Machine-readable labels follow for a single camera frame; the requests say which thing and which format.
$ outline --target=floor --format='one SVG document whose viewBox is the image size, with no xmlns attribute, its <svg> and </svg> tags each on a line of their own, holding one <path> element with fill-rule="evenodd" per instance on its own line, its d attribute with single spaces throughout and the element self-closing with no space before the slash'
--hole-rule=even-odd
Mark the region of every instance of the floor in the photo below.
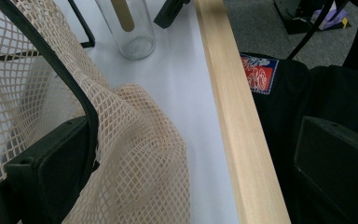
<svg viewBox="0 0 358 224">
<path fill-rule="evenodd" d="M 239 51 L 285 59 L 305 34 L 287 34 L 273 0 L 224 0 Z M 351 27 L 317 32 L 295 60 L 308 68 L 342 65 L 358 26 L 358 7 L 345 7 Z"/>
</svg>

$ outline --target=white table surface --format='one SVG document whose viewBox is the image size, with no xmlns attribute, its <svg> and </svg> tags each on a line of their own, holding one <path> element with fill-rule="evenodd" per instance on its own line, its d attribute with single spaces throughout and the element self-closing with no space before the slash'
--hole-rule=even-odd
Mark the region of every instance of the white table surface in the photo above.
<svg viewBox="0 0 358 224">
<path fill-rule="evenodd" d="M 56 2 L 79 41 L 87 41 L 67 2 Z M 146 3 L 153 20 L 164 0 Z M 111 88 L 123 83 L 144 87 L 186 141 L 191 223 L 239 223 L 193 2 L 184 5 L 170 28 L 153 24 L 156 49 L 140 61 L 119 54 L 95 1 L 76 0 L 76 4 L 96 38 L 96 46 L 86 52 Z"/>
</svg>

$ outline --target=wooden plank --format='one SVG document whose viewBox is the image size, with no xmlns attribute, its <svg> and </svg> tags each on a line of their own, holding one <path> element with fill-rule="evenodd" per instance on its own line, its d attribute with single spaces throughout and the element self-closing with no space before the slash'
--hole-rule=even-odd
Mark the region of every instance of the wooden plank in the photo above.
<svg viewBox="0 0 358 224">
<path fill-rule="evenodd" d="M 195 0 L 240 223 L 290 223 L 222 0 Z"/>
</svg>

